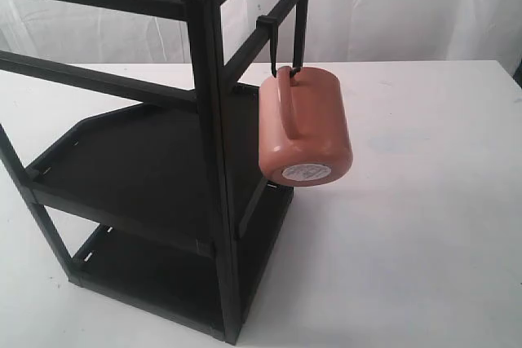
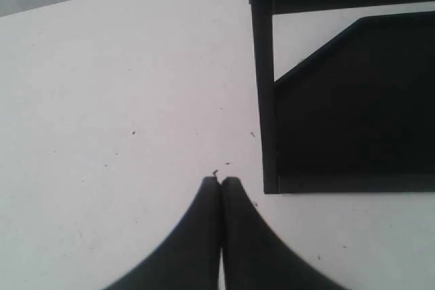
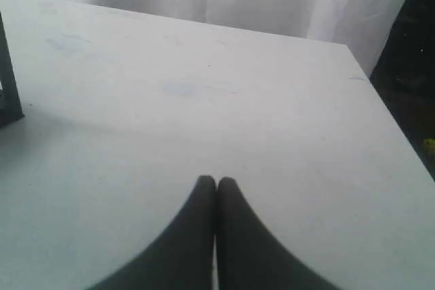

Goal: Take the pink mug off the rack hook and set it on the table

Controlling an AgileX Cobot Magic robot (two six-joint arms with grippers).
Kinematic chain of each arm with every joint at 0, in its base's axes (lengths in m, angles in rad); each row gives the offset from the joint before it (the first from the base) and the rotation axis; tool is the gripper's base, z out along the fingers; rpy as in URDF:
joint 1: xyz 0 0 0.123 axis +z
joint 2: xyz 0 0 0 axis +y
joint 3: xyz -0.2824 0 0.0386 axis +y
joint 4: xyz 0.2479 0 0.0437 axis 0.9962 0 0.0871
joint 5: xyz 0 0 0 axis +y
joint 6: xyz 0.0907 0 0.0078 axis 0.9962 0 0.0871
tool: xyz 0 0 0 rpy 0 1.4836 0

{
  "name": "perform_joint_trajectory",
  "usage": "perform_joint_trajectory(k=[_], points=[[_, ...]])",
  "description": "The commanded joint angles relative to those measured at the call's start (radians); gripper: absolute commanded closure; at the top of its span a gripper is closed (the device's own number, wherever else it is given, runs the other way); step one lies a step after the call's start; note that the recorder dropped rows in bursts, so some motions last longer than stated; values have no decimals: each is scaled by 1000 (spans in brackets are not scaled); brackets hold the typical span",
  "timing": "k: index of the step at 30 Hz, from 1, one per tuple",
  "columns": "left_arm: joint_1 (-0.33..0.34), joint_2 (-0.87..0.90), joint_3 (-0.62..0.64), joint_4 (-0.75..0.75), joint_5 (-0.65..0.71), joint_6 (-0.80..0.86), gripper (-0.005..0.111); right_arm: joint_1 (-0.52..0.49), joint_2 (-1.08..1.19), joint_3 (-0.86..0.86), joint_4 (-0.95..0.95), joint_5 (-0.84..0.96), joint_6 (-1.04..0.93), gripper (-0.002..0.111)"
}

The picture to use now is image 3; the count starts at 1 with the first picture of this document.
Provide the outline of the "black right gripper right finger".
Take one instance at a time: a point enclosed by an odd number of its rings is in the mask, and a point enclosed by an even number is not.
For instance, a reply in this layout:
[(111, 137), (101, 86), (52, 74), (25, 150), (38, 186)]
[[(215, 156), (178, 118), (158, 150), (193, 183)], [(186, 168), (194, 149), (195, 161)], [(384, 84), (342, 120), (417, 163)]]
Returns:
[(218, 184), (217, 213), (220, 289), (336, 289), (281, 245), (230, 177)]

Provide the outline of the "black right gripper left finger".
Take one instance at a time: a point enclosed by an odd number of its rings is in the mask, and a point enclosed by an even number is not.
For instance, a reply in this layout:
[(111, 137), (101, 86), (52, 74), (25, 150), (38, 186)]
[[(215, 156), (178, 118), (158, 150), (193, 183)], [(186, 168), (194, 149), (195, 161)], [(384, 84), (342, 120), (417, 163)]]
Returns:
[(212, 289), (215, 180), (200, 176), (150, 246), (93, 289)]

